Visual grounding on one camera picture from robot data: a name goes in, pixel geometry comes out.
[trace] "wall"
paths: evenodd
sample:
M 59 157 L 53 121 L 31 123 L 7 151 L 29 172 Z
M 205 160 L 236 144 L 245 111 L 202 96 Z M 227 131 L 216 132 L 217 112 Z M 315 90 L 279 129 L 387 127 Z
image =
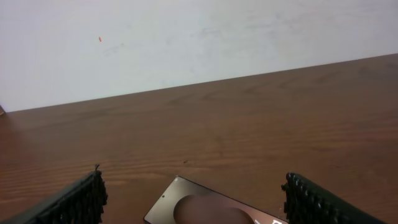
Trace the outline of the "wall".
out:
M 2 0 L 0 104 L 10 112 L 393 54 L 397 12 L 396 0 Z

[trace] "white wall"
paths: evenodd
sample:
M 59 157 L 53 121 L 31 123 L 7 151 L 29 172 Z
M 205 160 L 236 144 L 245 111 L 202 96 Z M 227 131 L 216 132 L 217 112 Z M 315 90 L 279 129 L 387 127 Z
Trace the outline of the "white wall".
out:
M 397 0 L 0 1 L 6 111 L 393 53 Z

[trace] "wood grain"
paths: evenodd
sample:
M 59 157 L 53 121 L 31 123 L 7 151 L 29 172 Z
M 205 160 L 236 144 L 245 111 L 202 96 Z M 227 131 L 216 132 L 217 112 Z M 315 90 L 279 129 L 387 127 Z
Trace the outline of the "wood grain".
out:
M 398 55 L 8 113 L 0 153 L 0 219 L 100 163 L 105 223 L 141 223 L 177 174 L 283 216 L 289 171 L 395 222 Z

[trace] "wooden table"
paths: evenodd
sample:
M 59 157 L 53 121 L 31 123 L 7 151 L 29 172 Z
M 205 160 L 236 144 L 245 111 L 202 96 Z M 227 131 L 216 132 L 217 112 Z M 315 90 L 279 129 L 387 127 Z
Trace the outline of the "wooden table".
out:
M 394 223 L 398 55 L 9 113 L 0 153 L 1 220 L 100 163 L 105 223 L 142 223 L 177 174 L 284 216 L 289 171 Z

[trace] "brown wooden surface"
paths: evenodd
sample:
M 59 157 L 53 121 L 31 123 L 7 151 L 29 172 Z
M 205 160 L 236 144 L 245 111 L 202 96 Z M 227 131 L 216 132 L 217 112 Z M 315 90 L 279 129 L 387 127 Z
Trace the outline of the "brown wooden surface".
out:
M 283 216 L 288 171 L 395 223 L 398 55 L 8 113 L 0 150 L 1 220 L 100 163 L 105 223 L 177 174 Z

